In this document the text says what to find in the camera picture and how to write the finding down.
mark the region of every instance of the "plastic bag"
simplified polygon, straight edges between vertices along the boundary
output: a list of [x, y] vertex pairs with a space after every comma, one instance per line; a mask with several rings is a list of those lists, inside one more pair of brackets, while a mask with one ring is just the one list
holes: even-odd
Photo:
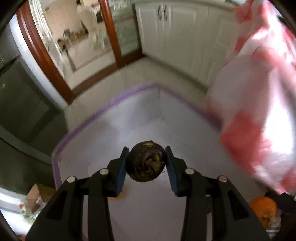
[[233, 161], [279, 194], [296, 188], [296, 39], [273, 6], [249, 0], [206, 106]]

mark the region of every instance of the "silver screw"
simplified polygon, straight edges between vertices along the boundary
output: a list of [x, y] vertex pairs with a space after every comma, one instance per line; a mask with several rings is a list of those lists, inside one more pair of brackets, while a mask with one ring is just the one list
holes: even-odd
[[225, 182], [227, 182], [227, 177], [219, 176], [219, 181], [225, 183]]
[[185, 172], [189, 175], [192, 175], [194, 173], [194, 170], [192, 168], [186, 168]]
[[109, 173], [109, 170], [107, 168], [103, 168], [100, 170], [101, 175], [107, 175]]
[[67, 178], [67, 182], [72, 183], [72, 182], [75, 181], [75, 179], [76, 179], [76, 178], [75, 178], [74, 176], [68, 177], [68, 178]]

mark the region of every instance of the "yellow object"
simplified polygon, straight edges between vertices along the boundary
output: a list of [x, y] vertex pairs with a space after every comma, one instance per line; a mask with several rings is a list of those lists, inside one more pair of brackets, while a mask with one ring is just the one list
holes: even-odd
[[118, 195], [118, 197], [108, 197], [109, 200], [119, 200], [124, 198], [124, 193], [125, 193], [125, 188], [122, 188], [122, 191], [120, 192], [120, 194]]
[[249, 203], [254, 213], [265, 228], [276, 215], [276, 203], [269, 197], [258, 197]]

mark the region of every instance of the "purple trim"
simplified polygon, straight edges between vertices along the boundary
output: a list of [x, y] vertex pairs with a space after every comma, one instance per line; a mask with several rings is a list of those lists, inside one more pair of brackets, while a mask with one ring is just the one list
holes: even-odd
[[94, 114], [92, 114], [90, 117], [88, 117], [84, 122], [82, 122], [79, 126], [77, 126], [75, 129], [70, 131], [68, 134], [66, 134], [62, 140], [57, 144], [55, 149], [52, 152], [52, 167], [53, 167], [53, 173], [54, 173], [54, 182], [56, 185], [56, 188], [58, 189], [62, 185], [62, 180], [61, 180], [61, 174], [59, 170], [59, 164], [58, 164], [58, 159], [59, 159], [59, 154], [61, 151], [65, 148], [65, 146], [81, 131], [84, 130], [90, 123], [92, 123], [94, 120], [96, 120], [100, 115], [105, 113], [107, 110], [110, 108], [114, 107], [115, 105], [119, 104], [121, 101], [129, 98], [132, 95], [135, 95], [141, 91], [148, 90], [148, 89], [153, 89], [153, 88], [158, 88], [160, 90], [164, 90], [165, 92], [169, 93], [170, 95], [174, 96], [176, 99], [179, 101], [185, 103], [187, 106], [189, 106], [193, 111], [195, 111], [197, 114], [201, 115], [204, 117], [207, 121], [209, 121], [213, 127], [216, 129], [221, 128], [221, 124], [209, 113], [206, 113], [199, 107], [195, 106], [191, 102], [187, 101], [184, 97], [180, 96], [176, 92], [172, 91], [170, 88], [167, 88], [163, 85], [160, 84], [149, 84], [149, 85], [138, 85], [134, 86], [127, 91], [123, 92], [119, 96], [111, 99], [111, 102], [109, 105], [103, 107], [102, 109], [96, 111]]

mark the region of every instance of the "brown round vegetable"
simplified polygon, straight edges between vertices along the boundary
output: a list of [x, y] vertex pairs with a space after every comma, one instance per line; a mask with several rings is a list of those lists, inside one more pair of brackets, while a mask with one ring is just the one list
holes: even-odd
[[164, 149], [153, 141], [136, 144], [126, 160], [126, 171], [137, 182], [152, 181], [165, 167]]

